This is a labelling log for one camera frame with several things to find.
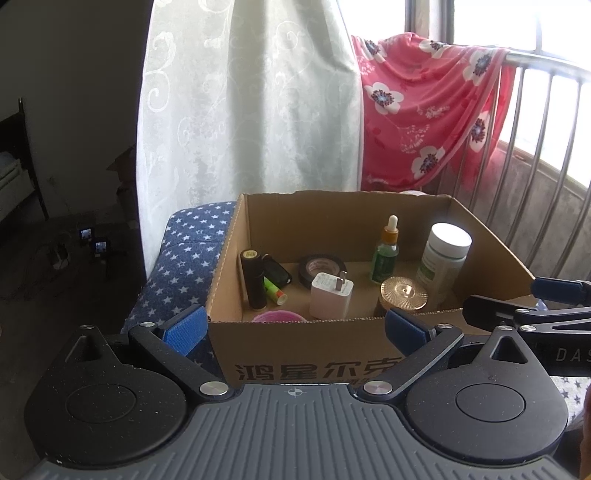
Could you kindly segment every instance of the black cylinder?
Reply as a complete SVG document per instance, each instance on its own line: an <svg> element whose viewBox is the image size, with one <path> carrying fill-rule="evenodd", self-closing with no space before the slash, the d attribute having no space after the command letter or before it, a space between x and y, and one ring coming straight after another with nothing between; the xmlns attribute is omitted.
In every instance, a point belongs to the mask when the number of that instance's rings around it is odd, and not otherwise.
<svg viewBox="0 0 591 480"><path fill-rule="evenodd" d="M253 310L264 310L267 306L265 283L263 278L262 257L256 250L244 250L240 254L242 275L248 295L248 304Z"/></svg>

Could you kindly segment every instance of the dropper bottle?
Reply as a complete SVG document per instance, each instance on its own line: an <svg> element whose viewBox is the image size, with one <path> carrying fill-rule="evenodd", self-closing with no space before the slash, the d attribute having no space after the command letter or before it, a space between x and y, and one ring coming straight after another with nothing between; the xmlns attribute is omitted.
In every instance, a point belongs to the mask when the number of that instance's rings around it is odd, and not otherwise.
<svg viewBox="0 0 591 480"><path fill-rule="evenodd" d="M391 215L388 224L382 230L382 236L374 252L369 278L381 284L394 273L394 265L398 256L398 217Z"/></svg>

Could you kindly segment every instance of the gray gripper base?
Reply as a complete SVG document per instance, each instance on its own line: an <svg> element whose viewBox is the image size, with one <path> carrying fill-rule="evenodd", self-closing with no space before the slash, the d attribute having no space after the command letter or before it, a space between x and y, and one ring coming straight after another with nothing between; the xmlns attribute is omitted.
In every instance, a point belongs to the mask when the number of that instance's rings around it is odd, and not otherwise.
<svg viewBox="0 0 591 480"><path fill-rule="evenodd" d="M42 461L27 480L571 480L550 458L481 468L441 457L386 405L346 385L246 385L200 406L169 445L132 465L72 470Z"/></svg>

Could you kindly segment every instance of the pink round object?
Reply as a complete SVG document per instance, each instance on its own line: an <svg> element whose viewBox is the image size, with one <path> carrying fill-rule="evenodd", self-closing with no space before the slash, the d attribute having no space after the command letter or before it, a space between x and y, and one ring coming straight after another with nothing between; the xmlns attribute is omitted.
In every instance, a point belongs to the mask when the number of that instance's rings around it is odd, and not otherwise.
<svg viewBox="0 0 591 480"><path fill-rule="evenodd" d="M252 320L253 323L288 323L305 321L306 319L304 317L297 313L289 312L288 310L270 310L257 315Z"/></svg>

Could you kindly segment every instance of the floor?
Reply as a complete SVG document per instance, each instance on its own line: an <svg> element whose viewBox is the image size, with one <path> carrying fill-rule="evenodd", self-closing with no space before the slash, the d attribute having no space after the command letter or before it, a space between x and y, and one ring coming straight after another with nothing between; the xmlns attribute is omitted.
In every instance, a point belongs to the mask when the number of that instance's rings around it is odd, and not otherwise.
<svg viewBox="0 0 591 480"><path fill-rule="evenodd" d="M107 236L119 253L108 261L106 278L105 265L77 240L77 229L92 222L72 216L0 224L0 479L17 480L38 462L23 411L61 346L84 323L118 333L144 282L139 232L126 224L96 226L96 235ZM43 246L56 239L71 259L59 273Z"/></svg>

